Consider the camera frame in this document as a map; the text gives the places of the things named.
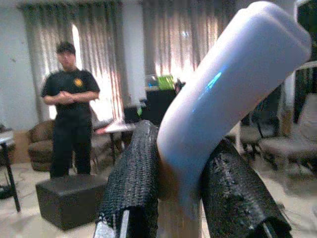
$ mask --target green object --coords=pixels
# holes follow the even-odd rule
[[[141,115],[142,115],[142,108],[139,108],[137,113],[138,113],[138,116],[141,117]]]
[[[160,90],[174,89],[174,81],[172,75],[158,77],[158,88]]]

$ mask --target black ottoman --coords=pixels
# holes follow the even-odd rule
[[[36,185],[41,215],[62,230],[97,218],[106,180],[92,175],[54,178]]]

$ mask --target black pants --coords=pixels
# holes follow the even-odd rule
[[[53,132],[53,156],[51,178],[68,175],[75,151],[75,165],[78,174],[90,174],[91,125],[56,125]]]

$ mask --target shirt emblem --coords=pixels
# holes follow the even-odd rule
[[[75,78],[75,79],[74,79],[74,84],[75,84],[77,87],[82,87],[82,86],[83,86],[83,81],[81,81],[80,78]]]

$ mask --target sheer curtain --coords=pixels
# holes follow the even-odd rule
[[[22,7],[28,32],[34,85],[40,120],[50,118],[48,107],[40,98],[45,78],[60,65],[56,46],[61,41],[78,40],[83,69],[90,71],[100,86],[100,99],[92,102],[99,119],[122,116],[121,4],[97,2],[81,4],[35,4]],[[73,28],[78,29],[78,39]]]
[[[144,0],[146,74],[190,75],[235,12],[230,0]]]
[[[50,118],[49,107],[41,99],[41,89],[47,75],[58,70],[56,45],[72,42],[71,18],[65,5],[25,5],[22,7],[32,64],[36,105],[40,121]]]
[[[83,68],[96,78],[100,99],[92,103],[99,119],[122,117],[123,72],[122,6],[118,2],[79,4],[74,24],[78,28]]]

